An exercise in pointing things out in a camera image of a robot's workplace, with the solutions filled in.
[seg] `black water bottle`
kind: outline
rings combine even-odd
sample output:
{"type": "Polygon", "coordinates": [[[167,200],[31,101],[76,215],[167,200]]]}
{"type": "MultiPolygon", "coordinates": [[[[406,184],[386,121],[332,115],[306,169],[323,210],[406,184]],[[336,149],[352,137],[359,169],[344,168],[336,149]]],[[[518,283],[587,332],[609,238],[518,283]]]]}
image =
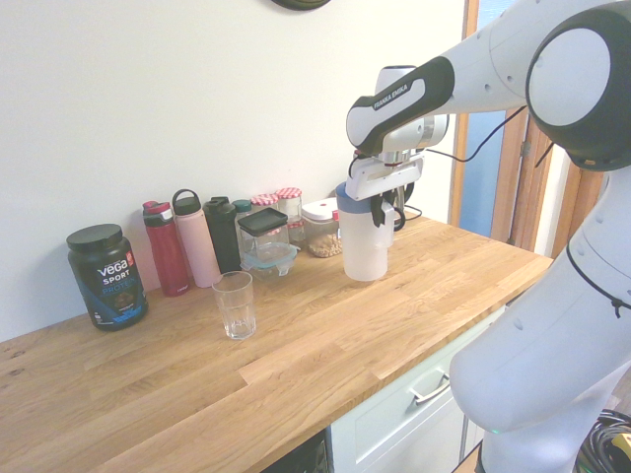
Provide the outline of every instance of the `black water bottle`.
{"type": "Polygon", "coordinates": [[[222,274],[229,271],[241,271],[239,241],[235,218],[237,207],[231,204],[228,197],[213,197],[204,204],[204,215],[213,239],[215,255],[222,274]]]}

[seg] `pink water bottle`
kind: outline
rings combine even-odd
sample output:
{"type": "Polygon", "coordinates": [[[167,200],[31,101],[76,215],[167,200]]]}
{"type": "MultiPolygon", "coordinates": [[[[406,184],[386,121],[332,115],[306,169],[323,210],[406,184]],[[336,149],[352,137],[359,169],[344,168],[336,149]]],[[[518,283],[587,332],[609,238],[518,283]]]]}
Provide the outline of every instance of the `pink water bottle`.
{"type": "Polygon", "coordinates": [[[151,242],[162,292],[170,298],[180,296],[188,291],[189,283],[171,204],[150,201],[142,206],[142,216],[151,242]]]}
{"type": "Polygon", "coordinates": [[[195,285],[210,288],[219,282],[221,272],[199,198],[192,190],[182,189],[175,193],[173,204],[175,222],[195,285]],[[193,196],[177,199],[184,192],[190,192],[193,196]]]}

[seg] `product label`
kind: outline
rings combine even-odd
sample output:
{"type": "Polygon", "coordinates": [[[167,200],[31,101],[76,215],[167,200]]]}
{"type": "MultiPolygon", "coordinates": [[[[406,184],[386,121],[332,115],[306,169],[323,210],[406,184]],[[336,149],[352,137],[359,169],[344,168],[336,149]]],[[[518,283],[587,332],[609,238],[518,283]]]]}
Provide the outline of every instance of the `product label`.
{"type": "Polygon", "coordinates": [[[410,91],[410,89],[411,89],[411,86],[409,84],[403,84],[401,87],[399,87],[395,91],[390,92],[387,96],[385,96],[380,101],[377,101],[373,105],[373,109],[379,110],[382,106],[388,105],[394,99],[402,96],[403,94],[407,94],[410,91]]]}
{"type": "Polygon", "coordinates": [[[97,267],[80,266],[75,276],[88,312],[98,325],[115,325],[139,316],[147,304],[131,251],[123,259],[97,267]]]}

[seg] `red gingham lid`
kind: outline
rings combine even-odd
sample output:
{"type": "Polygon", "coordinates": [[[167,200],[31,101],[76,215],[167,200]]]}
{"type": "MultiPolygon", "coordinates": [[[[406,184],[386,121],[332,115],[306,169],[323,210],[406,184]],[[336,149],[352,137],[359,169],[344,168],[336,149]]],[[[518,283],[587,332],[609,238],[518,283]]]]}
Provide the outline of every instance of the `red gingham lid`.
{"type": "Polygon", "coordinates": [[[299,220],[298,222],[290,222],[287,224],[288,229],[296,229],[298,227],[304,227],[304,226],[305,226],[304,220],[299,220]]]}
{"type": "Polygon", "coordinates": [[[252,205],[272,205],[278,202],[278,196],[276,194],[259,194],[249,199],[249,201],[252,205]]]}
{"type": "Polygon", "coordinates": [[[303,195],[303,191],[298,187],[285,187],[284,189],[277,190],[276,195],[281,199],[293,199],[303,195]]]}

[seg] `drawer handle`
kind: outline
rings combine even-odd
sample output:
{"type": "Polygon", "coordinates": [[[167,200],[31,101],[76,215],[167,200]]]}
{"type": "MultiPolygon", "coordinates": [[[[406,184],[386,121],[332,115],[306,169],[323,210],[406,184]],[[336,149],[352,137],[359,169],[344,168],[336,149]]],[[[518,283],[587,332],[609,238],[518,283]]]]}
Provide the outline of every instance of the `drawer handle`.
{"type": "Polygon", "coordinates": [[[430,392],[426,396],[422,396],[418,392],[416,392],[414,389],[410,389],[410,392],[412,394],[414,394],[414,402],[416,403],[416,405],[420,406],[421,404],[424,404],[427,401],[431,401],[432,399],[437,397],[439,394],[441,394],[441,393],[445,392],[447,389],[449,389],[450,384],[451,384],[450,376],[446,372],[444,372],[443,373],[443,377],[441,377],[441,382],[443,380],[445,380],[446,382],[441,384],[440,386],[438,386],[435,390],[433,390],[432,392],[430,392]]]}

